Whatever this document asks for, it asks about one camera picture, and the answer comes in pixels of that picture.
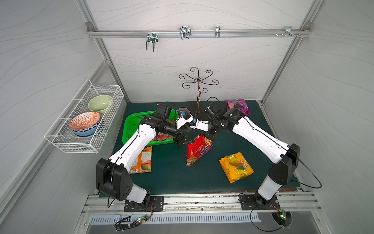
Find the red candy bag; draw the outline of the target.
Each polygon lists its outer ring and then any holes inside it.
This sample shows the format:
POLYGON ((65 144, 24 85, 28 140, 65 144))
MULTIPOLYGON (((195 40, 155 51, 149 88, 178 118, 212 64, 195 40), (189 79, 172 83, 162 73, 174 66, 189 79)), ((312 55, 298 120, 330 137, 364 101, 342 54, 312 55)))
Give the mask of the red candy bag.
POLYGON ((152 139, 152 141, 158 141, 158 142, 163 142, 163 141, 166 141, 166 140, 173 140, 173 136, 171 135, 168 135, 168 134, 164 134, 164 133, 160 133, 160 134, 157 134, 155 136, 155 138, 152 139))
POLYGON ((187 166, 192 166, 199 158, 207 154, 213 146, 213 141, 200 134, 194 143, 188 144, 187 166))

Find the green plastic basket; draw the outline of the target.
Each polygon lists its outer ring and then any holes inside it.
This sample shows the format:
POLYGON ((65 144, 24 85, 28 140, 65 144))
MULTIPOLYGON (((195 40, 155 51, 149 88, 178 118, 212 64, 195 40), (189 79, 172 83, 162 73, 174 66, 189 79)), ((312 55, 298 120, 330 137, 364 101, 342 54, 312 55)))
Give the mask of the green plastic basket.
MULTIPOLYGON (((155 111, 135 113, 126 118, 124 122, 123 136, 122 136, 123 144, 126 144, 131 139, 131 137, 135 134, 135 132, 138 131, 138 127, 140 125, 141 120, 144 117, 151 115, 152 113, 155 113, 155 111)), ((174 143, 174 140, 169 139, 163 142, 150 141, 147 144, 147 147, 169 144, 169 143, 174 143)))

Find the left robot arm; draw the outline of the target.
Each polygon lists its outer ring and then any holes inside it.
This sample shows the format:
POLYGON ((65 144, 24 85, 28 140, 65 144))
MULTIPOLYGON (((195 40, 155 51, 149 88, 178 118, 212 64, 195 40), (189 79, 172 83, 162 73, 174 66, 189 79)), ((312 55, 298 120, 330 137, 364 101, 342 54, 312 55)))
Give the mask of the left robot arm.
POLYGON ((159 104, 157 110, 145 116, 135 133, 115 154, 108 159, 100 159, 96 164, 96 189, 118 201, 129 200, 144 203, 149 192, 135 185, 130 177, 133 163, 143 149, 158 133, 165 133, 173 137, 174 142, 181 144, 192 143, 184 136, 181 129, 187 123, 193 122, 191 114, 179 117, 176 123, 168 121, 171 108, 159 104))

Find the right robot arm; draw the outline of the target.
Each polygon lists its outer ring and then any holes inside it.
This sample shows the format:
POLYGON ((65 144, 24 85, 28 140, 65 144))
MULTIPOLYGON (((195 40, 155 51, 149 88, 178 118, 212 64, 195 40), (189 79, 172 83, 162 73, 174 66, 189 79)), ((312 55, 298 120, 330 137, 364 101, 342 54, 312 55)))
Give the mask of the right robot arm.
POLYGON ((207 107, 205 113, 209 124, 205 136, 213 138, 223 129, 231 131, 257 147, 274 165, 254 195, 259 205, 269 204, 279 189, 291 179, 299 162, 300 147, 284 143, 257 126, 241 111, 233 108, 228 111, 207 107))

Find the small pink bowl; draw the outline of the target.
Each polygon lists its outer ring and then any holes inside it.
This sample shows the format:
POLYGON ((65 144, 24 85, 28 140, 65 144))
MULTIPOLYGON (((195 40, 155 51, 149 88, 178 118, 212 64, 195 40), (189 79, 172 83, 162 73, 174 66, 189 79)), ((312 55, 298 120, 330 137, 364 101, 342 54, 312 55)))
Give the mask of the small pink bowl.
POLYGON ((179 116, 184 116, 184 115, 187 115, 187 114, 191 113, 188 108, 184 108, 184 107, 178 108, 177 112, 178 112, 179 116))

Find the purple snack bag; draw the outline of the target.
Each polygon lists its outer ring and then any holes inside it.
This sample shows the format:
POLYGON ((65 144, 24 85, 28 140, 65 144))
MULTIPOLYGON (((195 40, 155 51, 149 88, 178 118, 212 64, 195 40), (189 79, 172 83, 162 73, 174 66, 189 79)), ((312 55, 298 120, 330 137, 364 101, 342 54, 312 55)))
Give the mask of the purple snack bag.
POLYGON ((241 111, 243 114, 245 114, 246 116, 250 114, 250 110, 244 99, 227 100, 226 103, 227 103, 228 111, 230 109, 237 109, 241 111))

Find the orange snack packet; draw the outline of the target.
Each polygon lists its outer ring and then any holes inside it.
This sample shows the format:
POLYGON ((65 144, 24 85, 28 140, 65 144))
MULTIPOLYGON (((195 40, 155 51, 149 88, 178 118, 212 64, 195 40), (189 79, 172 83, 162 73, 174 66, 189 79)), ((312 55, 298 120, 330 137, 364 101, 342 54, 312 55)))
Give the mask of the orange snack packet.
POLYGON ((152 171, 152 153, 152 147, 143 149, 134 161, 129 174, 150 173, 152 171))

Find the yellow mango candy bag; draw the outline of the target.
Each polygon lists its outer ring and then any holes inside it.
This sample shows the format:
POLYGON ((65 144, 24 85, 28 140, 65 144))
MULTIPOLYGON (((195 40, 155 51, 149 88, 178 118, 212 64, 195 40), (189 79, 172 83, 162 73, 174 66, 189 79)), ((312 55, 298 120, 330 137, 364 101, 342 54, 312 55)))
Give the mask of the yellow mango candy bag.
POLYGON ((254 173, 241 152, 227 155, 221 158, 219 163, 230 183, 244 179, 254 173))

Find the metal jewelry tree stand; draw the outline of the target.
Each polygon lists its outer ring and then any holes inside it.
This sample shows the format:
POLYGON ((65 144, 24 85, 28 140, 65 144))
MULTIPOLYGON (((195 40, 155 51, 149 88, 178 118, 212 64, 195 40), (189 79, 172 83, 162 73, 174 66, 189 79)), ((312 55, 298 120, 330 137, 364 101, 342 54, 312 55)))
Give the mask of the metal jewelry tree stand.
POLYGON ((207 79, 210 79, 211 76, 214 74, 212 70, 205 70, 205 74, 206 74, 205 78, 202 78, 200 76, 200 70, 197 67, 191 67, 190 72, 192 73, 196 72, 197 75, 195 77, 192 77, 187 73, 182 73, 179 75, 178 78, 184 81, 182 83, 183 89, 187 90, 191 88, 192 84, 196 85, 196 88, 197 88, 196 104, 191 105, 189 107, 189 110, 195 119, 206 120, 207 114, 204 111, 200 98, 202 94, 206 94, 208 92, 208 89, 202 86, 203 85, 217 86, 219 84, 219 81, 217 79, 212 79, 211 81, 207 81, 207 79))

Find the light green ceramic bowl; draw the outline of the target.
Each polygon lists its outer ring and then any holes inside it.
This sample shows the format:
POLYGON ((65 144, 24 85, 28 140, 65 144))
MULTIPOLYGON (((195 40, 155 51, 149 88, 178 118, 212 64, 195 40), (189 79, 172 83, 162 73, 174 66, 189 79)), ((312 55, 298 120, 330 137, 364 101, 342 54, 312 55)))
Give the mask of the light green ceramic bowl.
POLYGON ((88 102, 88 109, 103 116, 110 107, 112 100, 112 96, 109 95, 96 96, 88 102))

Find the blue bowl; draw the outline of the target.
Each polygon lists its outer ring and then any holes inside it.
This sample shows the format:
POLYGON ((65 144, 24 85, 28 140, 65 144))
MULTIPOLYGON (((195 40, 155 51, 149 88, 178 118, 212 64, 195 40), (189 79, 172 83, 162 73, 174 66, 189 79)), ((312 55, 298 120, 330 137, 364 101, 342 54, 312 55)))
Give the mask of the blue bowl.
POLYGON ((79 137, 88 137, 88 136, 93 135, 96 132, 98 126, 99 126, 99 123, 87 128, 87 129, 83 129, 83 130, 79 130, 79 131, 75 131, 75 130, 71 130, 71 131, 79 137))

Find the orange patterned bowl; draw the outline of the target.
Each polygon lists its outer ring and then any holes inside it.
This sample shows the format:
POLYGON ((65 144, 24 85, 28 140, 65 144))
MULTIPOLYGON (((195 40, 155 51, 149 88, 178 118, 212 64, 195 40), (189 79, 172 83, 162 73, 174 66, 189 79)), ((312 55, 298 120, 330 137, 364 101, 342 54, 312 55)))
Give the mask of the orange patterned bowl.
POLYGON ((98 112, 85 112, 74 117, 69 122, 69 128, 75 131, 87 129, 99 123, 100 119, 101 115, 98 112))

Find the small metal hook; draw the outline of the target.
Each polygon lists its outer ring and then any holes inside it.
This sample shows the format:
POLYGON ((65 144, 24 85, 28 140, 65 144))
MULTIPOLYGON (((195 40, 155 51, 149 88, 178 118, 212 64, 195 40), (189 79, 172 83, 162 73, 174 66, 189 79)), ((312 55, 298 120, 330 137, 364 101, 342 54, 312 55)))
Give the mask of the small metal hook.
POLYGON ((220 32, 221 32, 221 27, 216 26, 216 28, 215 28, 215 38, 220 38, 220 32))

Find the looped metal hook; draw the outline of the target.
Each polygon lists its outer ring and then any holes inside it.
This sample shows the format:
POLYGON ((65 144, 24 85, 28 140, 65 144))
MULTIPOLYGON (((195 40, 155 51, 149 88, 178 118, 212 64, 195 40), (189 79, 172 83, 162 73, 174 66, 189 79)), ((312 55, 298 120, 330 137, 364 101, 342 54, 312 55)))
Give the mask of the looped metal hook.
POLYGON ((191 37, 191 28, 189 26, 181 26, 179 28, 180 37, 183 41, 184 39, 190 39, 191 37))

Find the double prong metal hook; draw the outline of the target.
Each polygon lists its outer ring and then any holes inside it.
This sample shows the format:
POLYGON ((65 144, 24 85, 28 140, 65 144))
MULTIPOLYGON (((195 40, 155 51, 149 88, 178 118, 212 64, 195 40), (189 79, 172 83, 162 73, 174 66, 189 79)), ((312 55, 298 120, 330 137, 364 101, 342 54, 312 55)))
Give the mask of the double prong metal hook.
POLYGON ((152 45, 152 51, 155 51, 155 45, 158 42, 158 35, 156 33, 150 32, 147 35, 147 40, 146 40, 146 50, 149 49, 150 44, 152 45))

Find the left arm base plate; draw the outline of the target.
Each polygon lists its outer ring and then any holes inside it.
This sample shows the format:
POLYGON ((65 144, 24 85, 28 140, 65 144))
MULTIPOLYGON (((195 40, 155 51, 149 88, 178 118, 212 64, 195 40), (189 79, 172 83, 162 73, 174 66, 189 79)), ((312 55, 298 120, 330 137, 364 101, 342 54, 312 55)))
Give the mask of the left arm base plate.
POLYGON ((142 203, 125 200, 124 212, 161 212, 164 209, 164 196, 146 196, 142 203))

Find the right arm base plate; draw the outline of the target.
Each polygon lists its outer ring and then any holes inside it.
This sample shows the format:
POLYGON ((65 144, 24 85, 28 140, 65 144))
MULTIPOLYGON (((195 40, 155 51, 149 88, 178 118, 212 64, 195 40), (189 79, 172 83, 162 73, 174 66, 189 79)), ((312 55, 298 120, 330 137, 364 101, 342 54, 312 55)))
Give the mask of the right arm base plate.
POLYGON ((280 204, 276 195, 274 195, 271 200, 265 200, 263 197, 255 193, 244 194, 240 193, 237 196, 239 204, 242 210, 280 210, 280 204))

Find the aluminium front frame rail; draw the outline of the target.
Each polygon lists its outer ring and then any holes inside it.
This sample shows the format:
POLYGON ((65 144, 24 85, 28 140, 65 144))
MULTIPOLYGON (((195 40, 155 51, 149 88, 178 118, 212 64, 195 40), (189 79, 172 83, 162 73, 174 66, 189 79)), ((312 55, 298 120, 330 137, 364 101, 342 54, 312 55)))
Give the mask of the aluminium front frame rail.
MULTIPOLYGON (((169 194, 163 195, 162 202, 155 203, 153 215, 169 214, 209 214, 209 213, 240 213, 244 202, 238 193, 207 193, 207 194, 169 194)), ((280 192, 271 204, 290 212, 322 211, 320 204, 312 192, 280 192)), ((88 196, 81 215, 122 215, 126 203, 115 201, 107 207, 107 199, 99 196, 88 196)))

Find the right metal bracket hook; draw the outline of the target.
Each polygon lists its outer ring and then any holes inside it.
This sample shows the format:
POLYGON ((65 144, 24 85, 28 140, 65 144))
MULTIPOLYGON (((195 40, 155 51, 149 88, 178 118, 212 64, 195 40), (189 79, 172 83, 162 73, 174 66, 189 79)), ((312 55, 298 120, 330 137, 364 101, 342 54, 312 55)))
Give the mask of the right metal bracket hook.
POLYGON ((276 37, 283 37, 284 39, 286 39, 286 38, 298 38, 298 37, 301 36, 300 33, 293 33, 291 26, 288 27, 283 33, 281 33, 281 34, 275 33, 274 35, 276 37))

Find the horizontal aluminium rail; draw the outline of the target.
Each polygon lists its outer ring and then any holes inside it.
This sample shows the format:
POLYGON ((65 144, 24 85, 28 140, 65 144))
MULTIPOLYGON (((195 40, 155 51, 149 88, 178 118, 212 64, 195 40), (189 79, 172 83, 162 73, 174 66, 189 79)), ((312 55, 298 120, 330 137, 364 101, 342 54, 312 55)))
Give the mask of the horizontal aluminium rail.
MULTIPOLYGON (((282 38, 274 34, 281 34, 286 29, 259 29, 259 30, 239 30, 239 29, 221 29, 220 38, 282 38)), ((156 33, 160 39, 181 38, 179 29, 177 30, 97 30, 88 32, 90 38, 124 38, 124 39, 146 39, 150 33, 156 33)), ((292 29, 293 33, 300 33, 300 37, 309 37, 312 31, 292 29)), ((192 38, 215 38, 215 29, 191 30, 192 38)))

